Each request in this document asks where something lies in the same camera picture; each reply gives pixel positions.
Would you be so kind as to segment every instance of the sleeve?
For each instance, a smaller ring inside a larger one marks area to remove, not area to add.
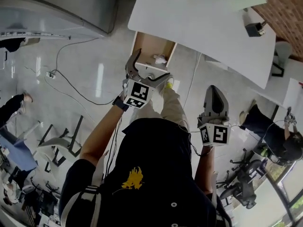
[[[212,200],[213,194],[208,194],[207,197],[209,198],[209,200]],[[231,218],[228,216],[228,214],[226,213],[222,202],[219,198],[219,196],[217,195],[217,220],[216,220],[216,226],[215,227],[232,227],[232,220]]]
[[[85,190],[91,184],[96,167],[85,159],[77,160],[66,174],[59,202],[59,217],[61,218],[64,207],[78,192]]]

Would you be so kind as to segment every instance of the black t-shirt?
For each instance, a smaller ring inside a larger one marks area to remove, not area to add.
[[[192,177],[187,132],[164,119],[139,119],[124,133],[116,166],[100,187],[98,226],[231,226],[221,201],[217,198],[215,208],[211,194],[206,196]],[[70,198],[91,184],[94,171],[83,159],[70,168],[60,216]],[[87,211],[92,210],[81,209],[74,215],[85,216]]]

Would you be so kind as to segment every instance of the white tiled floor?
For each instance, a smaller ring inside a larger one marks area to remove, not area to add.
[[[94,102],[108,103],[122,90],[122,80],[125,78],[125,63],[130,55],[134,39],[134,31],[127,29],[133,5],[133,0],[120,0],[116,28],[109,38],[71,45],[64,48],[59,54],[59,70],[85,97]],[[84,116],[84,120],[77,141],[83,144],[96,125],[95,122],[100,121],[111,107],[111,105],[94,105],[86,101],[58,73],[55,79],[45,77],[47,71],[55,69],[56,54],[59,49],[66,44],[79,41],[44,40],[32,46],[22,47],[17,52],[9,54],[9,61],[5,70],[0,70],[1,105],[12,95],[21,93],[23,90],[28,91],[34,98],[32,104],[26,105],[27,113],[18,116],[16,127],[17,135],[19,135],[36,120],[43,122],[44,126],[37,128],[26,140],[26,144],[32,152],[37,148],[38,140],[41,139],[50,124],[54,125],[54,129],[51,130],[48,138],[59,136],[65,128],[73,133],[80,115]],[[177,46],[172,57],[169,72],[174,75],[175,80],[180,81],[178,93],[181,96],[182,105],[184,105],[188,95],[198,57],[199,53],[182,45]],[[104,65],[101,94],[96,93],[100,64]],[[138,69],[142,76],[146,76],[150,72],[145,68]],[[86,111],[74,99],[51,88],[45,80],[56,89],[77,99]],[[275,105],[273,103],[257,96],[256,93],[245,86],[241,75],[210,65],[204,61],[202,56],[185,107],[191,131],[196,131],[196,118],[203,112],[206,89],[211,84],[217,86],[229,101],[231,125],[239,124],[239,113],[247,109],[254,98],[257,99],[261,111],[267,116],[270,116],[274,110]],[[154,108],[160,111],[163,102],[160,96],[155,94],[153,102]],[[131,114],[132,109],[123,115],[122,125],[117,137],[118,145],[120,145],[124,135],[121,130],[128,125]],[[10,123],[9,128],[12,133],[15,132],[14,123]],[[198,150],[201,150],[202,140],[199,133],[192,134],[192,143]],[[250,136],[248,132],[233,127],[230,144],[215,149],[215,169],[219,172],[218,179],[222,180],[226,170],[232,168],[230,159],[239,159],[242,156],[243,148],[251,149],[256,143],[256,139]],[[37,160],[39,169],[34,180],[42,185],[44,185],[44,182],[50,181],[53,185],[62,187],[66,172],[71,164],[65,161],[60,166],[60,176],[55,180],[51,174],[44,172],[46,162],[39,157],[37,157]],[[198,156],[193,155],[194,174],[198,161]]]

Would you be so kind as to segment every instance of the power outlet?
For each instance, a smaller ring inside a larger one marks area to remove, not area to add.
[[[46,72],[46,76],[48,78],[51,78],[51,79],[55,79],[56,78],[56,76],[54,74],[51,74],[49,71]]]

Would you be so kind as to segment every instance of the white cable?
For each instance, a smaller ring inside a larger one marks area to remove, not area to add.
[[[192,78],[191,83],[190,83],[190,86],[189,86],[188,94],[187,94],[187,97],[186,97],[186,100],[185,100],[185,103],[184,103],[183,109],[185,109],[185,105],[186,105],[186,102],[187,102],[187,99],[188,99],[188,95],[189,95],[189,92],[190,92],[191,86],[193,85],[193,81],[194,81],[194,78],[195,78],[196,70],[197,70],[198,65],[199,65],[199,63],[200,63],[201,56],[202,56],[202,53],[200,53],[200,56],[199,56],[198,62],[197,62],[197,63],[196,63],[196,65],[195,65],[195,69],[194,69],[193,78]]]
[[[92,119],[92,117],[89,115],[89,113],[87,112],[86,108],[85,108],[77,99],[73,98],[71,95],[68,95],[68,94],[66,94],[66,93],[63,93],[63,92],[59,91],[58,89],[54,88],[51,84],[49,84],[49,83],[46,81],[46,78],[45,78],[45,77],[44,77],[44,80],[45,80],[45,82],[46,82],[49,86],[51,86],[51,87],[52,87],[53,89],[55,89],[57,92],[59,92],[59,93],[61,93],[61,94],[64,94],[64,95],[66,95],[66,96],[71,97],[71,98],[72,98],[73,100],[75,100],[78,104],[80,104],[80,106],[85,110],[85,112],[86,112],[86,114],[88,115],[88,117],[89,117],[95,124],[97,124],[97,122],[94,121],[94,120]]]

